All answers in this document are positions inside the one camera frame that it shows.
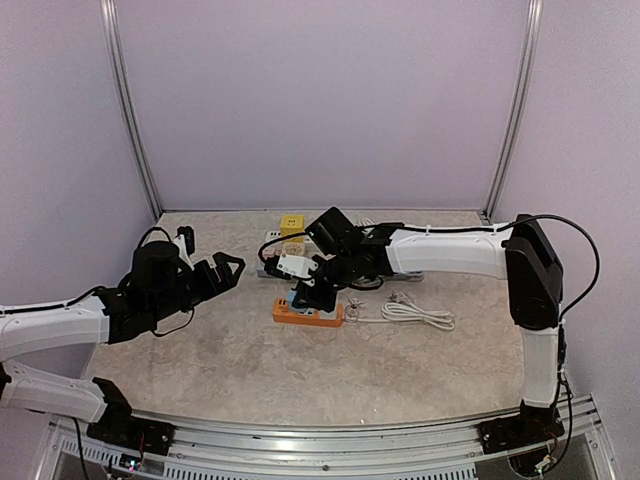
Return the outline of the right aluminium frame post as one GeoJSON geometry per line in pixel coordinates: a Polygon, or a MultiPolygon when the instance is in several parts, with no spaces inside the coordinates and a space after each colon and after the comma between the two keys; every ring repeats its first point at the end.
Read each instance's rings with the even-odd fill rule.
{"type": "Polygon", "coordinates": [[[488,196],[481,210],[482,218],[488,223],[491,223],[496,215],[524,117],[542,23],[543,5],[542,0],[528,2],[522,49],[506,129],[488,196]]]}

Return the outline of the front aluminium rail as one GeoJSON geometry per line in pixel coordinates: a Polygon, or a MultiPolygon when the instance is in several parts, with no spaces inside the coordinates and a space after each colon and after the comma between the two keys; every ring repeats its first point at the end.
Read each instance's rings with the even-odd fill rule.
{"type": "Polygon", "coordinates": [[[389,425],[272,426],[155,415],[175,428],[167,455],[123,468],[126,449],[78,439],[53,419],[37,479],[514,479],[531,448],[486,454],[479,425],[497,413],[389,425]]]}

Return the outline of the white charger with cable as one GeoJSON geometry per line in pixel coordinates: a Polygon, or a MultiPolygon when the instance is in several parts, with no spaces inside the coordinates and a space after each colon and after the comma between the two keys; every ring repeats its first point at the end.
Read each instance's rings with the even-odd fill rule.
{"type": "Polygon", "coordinates": [[[331,322],[358,323],[360,321],[360,309],[363,302],[356,297],[348,297],[346,300],[338,300],[335,308],[325,315],[331,322]]]}

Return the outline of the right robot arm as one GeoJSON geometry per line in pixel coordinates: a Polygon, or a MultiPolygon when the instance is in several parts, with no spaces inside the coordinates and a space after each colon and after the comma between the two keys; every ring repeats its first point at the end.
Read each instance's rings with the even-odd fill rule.
{"type": "Polygon", "coordinates": [[[556,419],[561,370],[563,267],[538,222],[433,228],[401,222],[353,224],[332,207],[305,230],[319,255],[291,256],[277,269],[296,279],[297,309],[333,310],[339,291],[356,281],[414,272],[488,276],[504,280],[524,350],[524,391],[511,426],[523,444],[535,442],[556,419]]]}

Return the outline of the yellow cube socket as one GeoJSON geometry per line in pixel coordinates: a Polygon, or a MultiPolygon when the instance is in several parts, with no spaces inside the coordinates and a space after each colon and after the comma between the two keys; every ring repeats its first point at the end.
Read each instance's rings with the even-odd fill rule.
{"type": "Polygon", "coordinates": [[[284,214],[280,221],[280,237],[286,242],[304,242],[305,216],[284,214]]]}

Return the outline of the beige cube socket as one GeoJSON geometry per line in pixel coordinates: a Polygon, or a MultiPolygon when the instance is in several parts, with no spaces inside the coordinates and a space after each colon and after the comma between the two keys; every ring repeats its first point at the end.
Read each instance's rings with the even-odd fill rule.
{"type": "Polygon", "coordinates": [[[282,255],[304,256],[306,252],[305,244],[303,242],[287,241],[282,244],[282,255]]]}

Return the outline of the left aluminium frame post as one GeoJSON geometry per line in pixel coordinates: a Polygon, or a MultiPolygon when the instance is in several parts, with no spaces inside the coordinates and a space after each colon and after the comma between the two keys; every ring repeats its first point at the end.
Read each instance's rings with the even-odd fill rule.
{"type": "Polygon", "coordinates": [[[126,61],[119,30],[116,2],[100,0],[100,13],[122,121],[130,144],[134,165],[152,218],[157,221],[163,208],[143,144],[133,95],[129,86],[126,61]]]}

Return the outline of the white power strip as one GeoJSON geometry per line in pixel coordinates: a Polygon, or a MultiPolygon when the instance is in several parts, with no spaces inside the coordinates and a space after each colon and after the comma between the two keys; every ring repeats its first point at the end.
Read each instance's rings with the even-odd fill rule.
{"type": "MultiPolygon", "coordinates": [[[[365,233],[368,233],[372,230],[375,222],[368,217],[361,217],[355,223],[356,226],[360,227],[365,233]]],[[[280,232],[277,230],[267,231],[265,235],[265,241],[269,242],[275,240],[280,237],[280,232]]],[[[318,248],[315,246],[313,241],[308,237],[304,238],[305,248],[309,251],[318,251],[318,248]]]]}

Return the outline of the aluminium frame post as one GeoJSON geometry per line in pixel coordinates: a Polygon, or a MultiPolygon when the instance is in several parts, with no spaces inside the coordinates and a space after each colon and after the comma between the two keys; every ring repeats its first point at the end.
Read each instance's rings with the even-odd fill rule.
{"type": "Polygon", "coordinates": [[[528,2],[522,49],[506,129],[488,196],[481,210],[482,218],[488,223],[491,223],[496,215],[524,117],[542,23],[543,5],[542,0],[528,2]]]}
{"type": "Polygon", "coordinates": [[[152,218],[157,221],[163,208],[143,144],[133,95],[129,86],[126,61],[119,30],[116,2],[100,0],[100,13],[122,121],[130,144],[134,165],[152,218]]]}

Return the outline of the blue power strip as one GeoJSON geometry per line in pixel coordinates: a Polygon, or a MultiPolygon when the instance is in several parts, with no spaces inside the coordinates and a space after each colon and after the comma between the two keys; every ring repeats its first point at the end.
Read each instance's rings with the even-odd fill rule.
{"type": "MultiPolygon", "coordinates": [[[[259,278],[270,278],[263,268],[256,269],[256,275],[259,278]]],[[[382,279],[385,282],[421,282],[424,280],[424,274],[417,273],[396,273],[391,276],[382,276],[382,279]]],[[[380,284],[379,280],[368,280],[365,278],[361,278],[356,282],[356,285],[362,288],[375,287],[380,284]]]]}

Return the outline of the orange power strip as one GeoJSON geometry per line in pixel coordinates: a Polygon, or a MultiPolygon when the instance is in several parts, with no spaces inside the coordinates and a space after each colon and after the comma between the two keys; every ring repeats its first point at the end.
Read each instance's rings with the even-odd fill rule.
{"type": "MultiPolygon", "coordinates": [[[[294,292],[290,291],[284,298],[276,298],[272,309],[272,318],[276,323],[313,327],[339,328],[337,324],[326,320],[326,312],[319,312],[319,318],[298,314],[291,302],[294,292]]],[[[362,314],[365,302],[360,309],[358,324],[425,324],[440,331],[450,332],[456,327],[455,316],[448,310],[427,310],[416,304],[407,294],[393,291],[388,300],[381,306],[378,317],[365,317],[362,314]]]]}

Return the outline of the pink plug adapter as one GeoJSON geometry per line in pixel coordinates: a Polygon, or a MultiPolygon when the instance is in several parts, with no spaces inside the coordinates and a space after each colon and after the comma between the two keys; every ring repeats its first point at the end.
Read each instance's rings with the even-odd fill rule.
{"type": "Polygon", "coordinates": [[[267,260],[269,258],[275,257],[279,254],[279,252],[276,249],[266,249],[263,253],[262,253],[262,257],[267,260]]]}

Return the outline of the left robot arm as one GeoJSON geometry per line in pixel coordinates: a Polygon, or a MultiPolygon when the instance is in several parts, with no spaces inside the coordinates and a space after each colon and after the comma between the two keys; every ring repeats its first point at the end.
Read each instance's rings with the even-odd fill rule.
{"type": "Polygon", "coordinates": [[[184,236],[136,248],[130,272],[113,288],[97,287],[60,303],[2,308],[1,405],[73,417],[121,445],[133,443],[140,424],[109,380],[79,380],[28,367],[18,357],[63,346],[113,345],[157,333],[159,323],[237,286],[243,259],[217,252],[193,263],[184,236]]]}

